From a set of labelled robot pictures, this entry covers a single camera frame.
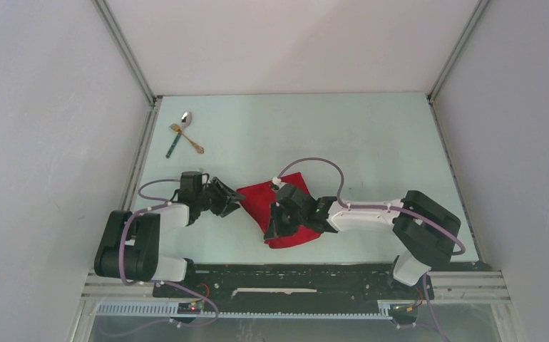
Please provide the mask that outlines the red satin napkin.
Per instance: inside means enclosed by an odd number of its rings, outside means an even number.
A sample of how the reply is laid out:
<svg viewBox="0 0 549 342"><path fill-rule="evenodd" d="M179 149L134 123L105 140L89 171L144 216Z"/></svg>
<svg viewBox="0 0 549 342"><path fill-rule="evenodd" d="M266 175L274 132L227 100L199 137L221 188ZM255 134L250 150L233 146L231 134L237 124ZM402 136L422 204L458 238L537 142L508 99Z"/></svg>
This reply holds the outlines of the red satin napkin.
<svg viewBox="0 0 549 342"><path fill-rule="evenodd" d="M249 185L237 189L237 192L245 198L240 205L256 222L262 234L265 234L270 222L270 205L275 201L275 192L270 187L271 182L266 181L255 185ZM298 230L289 237L275 237L273 239L262 239L270 249L286 249L296 247L321 237L321 234L300 226Z"/></svg>

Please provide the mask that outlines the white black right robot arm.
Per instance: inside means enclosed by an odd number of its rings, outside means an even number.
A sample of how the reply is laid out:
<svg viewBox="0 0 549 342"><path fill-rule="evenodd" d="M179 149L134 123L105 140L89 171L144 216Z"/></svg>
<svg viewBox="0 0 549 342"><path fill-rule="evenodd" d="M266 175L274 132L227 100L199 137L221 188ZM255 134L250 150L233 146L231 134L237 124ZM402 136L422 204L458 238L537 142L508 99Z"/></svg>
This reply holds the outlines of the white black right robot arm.
<svg viewBox="0 0 549 342"><path fill-rule="evenodd" d="M458 240L460 219L424 193L409 190L401 199L387 202L344 202L338 197L318 199L289 183L275 192L265 240L290 237L300 227L315 233L350 230L393 234L404 246L387 278L389 293L408 296L434 267L447 265Z"/></svg>

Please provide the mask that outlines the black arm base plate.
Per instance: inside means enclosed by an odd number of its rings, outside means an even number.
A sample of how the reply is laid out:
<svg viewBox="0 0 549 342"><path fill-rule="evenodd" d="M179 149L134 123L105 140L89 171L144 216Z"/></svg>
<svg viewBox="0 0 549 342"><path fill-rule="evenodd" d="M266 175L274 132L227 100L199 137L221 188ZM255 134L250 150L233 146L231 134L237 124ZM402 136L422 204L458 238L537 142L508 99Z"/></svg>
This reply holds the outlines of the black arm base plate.
<svg viewBox="0 0 549 342"><path fill-rule="evenodd" d="M198 264L182 286L212 300L219 310L285 313L374 313L380 301L410 304L433 296L431 281L406 286L391 265Z"/></svg>

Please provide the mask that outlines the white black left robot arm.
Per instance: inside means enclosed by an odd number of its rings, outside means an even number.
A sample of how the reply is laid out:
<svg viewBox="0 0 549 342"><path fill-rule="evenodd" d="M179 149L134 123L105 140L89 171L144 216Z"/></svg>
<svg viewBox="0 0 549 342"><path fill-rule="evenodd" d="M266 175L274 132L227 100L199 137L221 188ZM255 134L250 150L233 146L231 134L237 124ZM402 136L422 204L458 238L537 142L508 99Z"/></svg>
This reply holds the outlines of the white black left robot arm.
<svg viewBox="0 0 549 342"><path fill-rule="evenodd" d="M193 261L164 255L162 238L194 224L203 212L226 217L240 208L244 196L199 171L183 172L176 183L179 187L170 198L154 197L152 206L109 214L94 259L96 275L124 284L169 281L179 296L195 293L197 277L189 272Z"/></svg>

